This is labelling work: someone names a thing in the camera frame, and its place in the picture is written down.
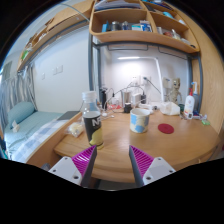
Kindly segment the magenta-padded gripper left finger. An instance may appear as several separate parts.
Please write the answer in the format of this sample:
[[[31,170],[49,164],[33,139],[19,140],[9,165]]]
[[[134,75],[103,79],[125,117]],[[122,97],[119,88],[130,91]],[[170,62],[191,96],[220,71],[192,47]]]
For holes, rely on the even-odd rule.
[[[73,157],[62,157],[49,172],[76,185],[87,187],[96,156],[97,148],[91,146]]]

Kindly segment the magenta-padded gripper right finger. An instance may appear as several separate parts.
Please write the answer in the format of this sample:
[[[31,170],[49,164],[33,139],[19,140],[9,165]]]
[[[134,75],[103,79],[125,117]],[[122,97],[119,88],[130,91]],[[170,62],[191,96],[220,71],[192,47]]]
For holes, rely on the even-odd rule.
[[[175,173],[175,169],[162,157],[152,157],[132,145],[129,146],[129,157],[138,187],[143,187]]]

